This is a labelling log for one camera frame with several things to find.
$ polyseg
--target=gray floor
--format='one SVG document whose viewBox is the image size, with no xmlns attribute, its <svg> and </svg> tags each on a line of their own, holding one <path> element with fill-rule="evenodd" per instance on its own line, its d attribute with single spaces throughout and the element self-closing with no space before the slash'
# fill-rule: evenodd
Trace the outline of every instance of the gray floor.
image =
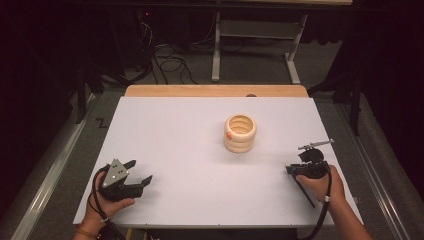
<svg viewBox="0 0 424 240">
<path fill-rule="evenodd" d="M 281 50 L 289 46 L 286 42 L 253 40 L 234 52 L 239 48 L 237 44 L 224 45 L 227 51 L 222 53 L 219 84 L 290 84 L 282 58 L 284 51 Z M 325 79 L 339 46 L 340 43 L 324 46 L 314 42 L 301 44 L 295 64 L 302 85 L 309 88 Z M 192 47 L 190 51 L 176 50 L 174 54 L 185 59 L 194 81 L 212 84 L 212 49 L 205 47 L 207 45 L 203 45 L 202 49 Z M 157 55 L 167 55 L 170 51 L 170 48 L 163 48 Z M 170 65 L 163 66 L 168 69 L 178 65 L 175 62 L 167 64 Z M 157 68 L 155 75 L 160 84 L 165 83 Z M 187 71 L 182 73 L 182 80 L 179 71 L 169 72 L 167 76 L 170 84 L 190 83 Z M 151 74 L 138 83 L 155 84 L 156 80 Z M 22 228 L 25 223 L 21 220 L 27 217 L 25 214 L 34 196 L 45 177 L 51 174 L 49 170 L 64 156 L 66 165 L 63 171 L 55 172 L 59 176 L 57 184 L 52 186 L 54 191 L 51 196 L 45 196 L 48 200 L 45 205 L 37 209 L 40 214 L 33 219 L 34 227 L 29 226 L 28 239 L 70 239 L 73 236 L 72 220 L 107 133 L 107 128 L 99 128 L 97 119 L 103 118 L 105 125 L 110 123 L 124 91 L 122 87 L 107 86 L 103 95 L 95 96 L 90 104 L 91 111 L 79 126 L 81 131 L 76 136 L 76 114 L 72 115 L 1 220 L 0 239 L 11 239 L 14 234 L 15 239 L 26 236 L 25 231 L 28 230 Z M 361 102 L 361 136 L 354 137 L 346 122 L 348 106 L 333 104 L 329 94 L 319 93 L 314 99 L 329 136 L 336 139 L 333 148 L 351 192 L 358 199 L 365 226 L 375 239 L 424 239 L 422 200 L 387 144 L 366 99 L 363 97 Z M 70 142 L 73 135 L 76 141 Z M 310 230 L 299 230 L 299 236 L 305 236 Z M 140 239 L 140 234 L 134 233 L 133 239 Z M 278 238 L 272 234 L 263 237 Z M 325 227 L 316 239 L 338 238 L 334 228 Z"/>
</svg>

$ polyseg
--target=dark background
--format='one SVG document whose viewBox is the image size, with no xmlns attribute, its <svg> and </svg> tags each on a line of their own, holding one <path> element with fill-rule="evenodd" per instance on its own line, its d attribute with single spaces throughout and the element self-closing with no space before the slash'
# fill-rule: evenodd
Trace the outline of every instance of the dark background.
<svg viewBox="0 0 424 240">
<path fill-rule="evenodd" d="M 358 70 L 363 92 L 423 197 L 424 20 L 419 3 L 355 1 L 356 15 L 314 12 L 302 42 L 344 40 L 329 78 L 350 71 L 358 58 L 367 60 Z M 374 14 L 360 10 L 369 8 L 388 11 Z M 68 118 L 72 110 L 68 100 L 76 91 L 80 65 L 89 59 L 119 74 L 123 67 L 139 60 L 131 58 L 131 44 L 127 49 L 117 45 L 136 31 L 131 19 L 126 20 L 128 31 L 122 31 L 122 22 L 111 22 L 118 12 L 80 9 L 52 0 L 3 3 L 0 11 L 3 215 Z M 210 13 L 187 10 L 152 9 L 150 13 L 151 18 L 145 20 L 150 21 L 154 33 L 183 47 L 204 36 L 212 18 Z"/>
</svg>

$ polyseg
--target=human hand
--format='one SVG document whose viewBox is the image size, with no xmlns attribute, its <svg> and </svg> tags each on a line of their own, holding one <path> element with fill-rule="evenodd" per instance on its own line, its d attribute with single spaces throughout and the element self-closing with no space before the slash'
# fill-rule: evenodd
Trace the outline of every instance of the human hand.
<svg viewBox="0 0 424 240">
<path fill-rule="evenodd" d="M 345 194 L 344 194 L 344 187 L 342 179 L 340 178 L 339 173 L 337 172 L 336 167 L 333 165 L 329 165 L 332 175 L 332 186 L 331 186 L 331 201 L 333 200 L 344 200 Z M 325 195 L 327 193 L 327 187 L 328 187 L 328 174 L 326 174 L 324 177 L 320 179 L 311 179 L 304 175 L 297 175 L 296 180 L 300 182 L 302 185 L 310 188 L 313 192 L 315 197 L 320 201 L 321 203 L 324 202 Z"/>
<path fill-rule="evenodd" d="M 105 172 L 101 172 L 97 176 L 95 183 L 96 189 L 99 188 L 100 181 L 105 174 Z M 84 219 L 79 225 L 80 228 L 84 228 L 88 232 L 99 232 L 100 229 L 106 225 L 104 221 L 102 221 L 102 217 L 98 213 L 97 205 L 94 200 L 93 194 L 97 194 L 100 207 L 109 219 L 112 219 L 113 216 L 120 210 L 135 203 L 135 200 L 132 198 L 122 199 L 119 202 L 112 202 L 105 199 L 98 191 L 92 193 L 87 202 Z"/>
</svg>

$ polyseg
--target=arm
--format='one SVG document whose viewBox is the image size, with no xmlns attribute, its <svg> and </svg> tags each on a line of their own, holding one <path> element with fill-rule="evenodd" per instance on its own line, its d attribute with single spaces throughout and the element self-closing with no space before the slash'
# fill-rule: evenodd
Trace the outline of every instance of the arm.
<svg viewBox="0 0 424 240">
<path fill-rule="evenodd" d="M 356 217 L 344 195 L 343 182 L 337 169 L 330 165 L 332 175 L 332 188 L 329 212 L 334 220 L 336 229 L 339 232 L 341 239 L 372 239 L 367 229 L 362 225 Z M 328 175 L 321 179 L 309 179 L 306 176 L 298 175 L 296 180 L 304 186 L 312 189 L 316 198 L 320 202 L 324 202 L 325 193 L 327 191 Z"/>
<path fill-rule="evenodd" d="M 102 172 L 97 177 L 97 187 L 99 186 L 100 179 L 104 174 L 105 172 Z M 111 202 L 104 199 L 102 195 L 97 192 L 93 194 L 97 194 L 101 208 L 106 213 L 109 219 L 112 219 L 115 213 L 117 213 L 118 211 L 135 203 L 134 199 L 131 198 L 126 198 L 119 202 Z M 91 206 L 96 206 L 94 202 L 94 197 L 92 195 L 90 195 L 89 201 L 91 203 Z M 73 238 L 74 240 L 95 239 L 99 235 L 100 229 L 106 226 L 106 224 L 102 222 L 102 218 L 100 217 L 100 215 L 91 206 L 87 202 L 84 219 L 77 226 L 77 231 Z"/>
</svg>

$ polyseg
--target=wooden table edge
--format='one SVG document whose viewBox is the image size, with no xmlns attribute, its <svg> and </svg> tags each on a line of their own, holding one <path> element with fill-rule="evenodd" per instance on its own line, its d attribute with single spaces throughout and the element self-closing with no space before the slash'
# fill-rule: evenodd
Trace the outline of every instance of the wooden table edge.
<svg viewBox="0 0 424 240">
<path fill-rule="evenodd" d="M 131 85 L 125 97 L 304 97 L 301 85 Z"/>
</svg>

